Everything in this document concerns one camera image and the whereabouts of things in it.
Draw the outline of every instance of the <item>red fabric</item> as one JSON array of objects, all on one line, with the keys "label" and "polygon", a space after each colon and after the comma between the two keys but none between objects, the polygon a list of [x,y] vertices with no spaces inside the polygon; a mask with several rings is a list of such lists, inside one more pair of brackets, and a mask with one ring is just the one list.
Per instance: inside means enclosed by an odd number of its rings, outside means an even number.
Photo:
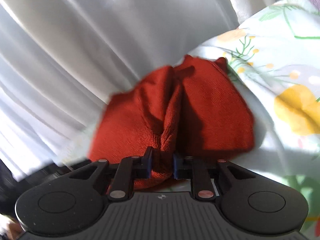
[{"label": "red fabric", "polygon": [[157,69],[132,91],[114,95],[89,158],[119,163],[152,146],[158,150],[152,178],[135,182],[146,188],[171,176],[174,151],[215,161],[251,150],[253,117],[226,70],[225,58],[186,56],[181,65]]}]

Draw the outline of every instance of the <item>bedsheet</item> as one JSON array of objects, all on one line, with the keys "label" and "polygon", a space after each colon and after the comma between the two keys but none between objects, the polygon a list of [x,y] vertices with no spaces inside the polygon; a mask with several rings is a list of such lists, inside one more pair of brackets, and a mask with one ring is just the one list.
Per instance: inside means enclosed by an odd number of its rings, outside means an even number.
[{"label": "bedsheet", "polygon": [[[320,239],[320,13],[308,0],[282,0],[189,54],[228,59],[255,117],[255,148],[232,162],[300,191],[309,204],[301,232]],[[60,153],[63,162],[86,155],[98,122]]]}]

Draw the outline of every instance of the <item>curtain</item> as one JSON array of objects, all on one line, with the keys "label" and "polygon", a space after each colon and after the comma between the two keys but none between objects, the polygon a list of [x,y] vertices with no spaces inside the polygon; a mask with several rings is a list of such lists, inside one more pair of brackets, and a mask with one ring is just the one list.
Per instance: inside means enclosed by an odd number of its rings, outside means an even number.
[{"label": "curtain", "polygon": [[0,159],[59,162],[110,95],[275,1],[0,0]]}]

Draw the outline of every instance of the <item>yellow flower print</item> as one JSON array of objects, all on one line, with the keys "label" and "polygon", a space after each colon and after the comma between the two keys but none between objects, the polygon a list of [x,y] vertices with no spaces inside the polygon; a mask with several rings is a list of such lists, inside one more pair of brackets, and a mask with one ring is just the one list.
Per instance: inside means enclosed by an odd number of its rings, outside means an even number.
[{"label": "yellow flower print", "polygon": [[232,42],[232,41],[237,41],[240,38],[244,37],[246,35],[244,29],[237,29],[233,31],[229,31],[226,33],[223,33],[217,37],[217,40],[220,43],[225,43],[225,42]]},{"label": "yellow flower print", "polygon": [[299,77],[299,75],[300,75],[300,72],[299,72],[299,71],[293,70],[293,71],[289,74],[289,77],[290,77],[291,79],[297,79],[297,78]]},{"label": "yellow flower print", "polygon": [[320,134],[320,102],[304,85],[293,85],[275,98],[274,110],[279,119],[301,136]]},{"label": "yellow flower print", "polygon": [[238,68],[237,73],[241,74],[245,71],[245,69],[243,67]]},{"label": "yellow flower print", "polygon": [[266,65],[266,68],[273,68],[273,67],[274,67],[274,65],[272,63],[269,63]]}]

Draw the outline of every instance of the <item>white curtain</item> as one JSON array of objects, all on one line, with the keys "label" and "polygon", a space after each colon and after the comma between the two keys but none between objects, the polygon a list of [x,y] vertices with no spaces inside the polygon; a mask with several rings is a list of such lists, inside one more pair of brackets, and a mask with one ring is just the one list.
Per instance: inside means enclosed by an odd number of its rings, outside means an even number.
[{"label": "white curtain", "polygon": [[17,179],[112,93],[276,0],[0,0],[0,159]]}]

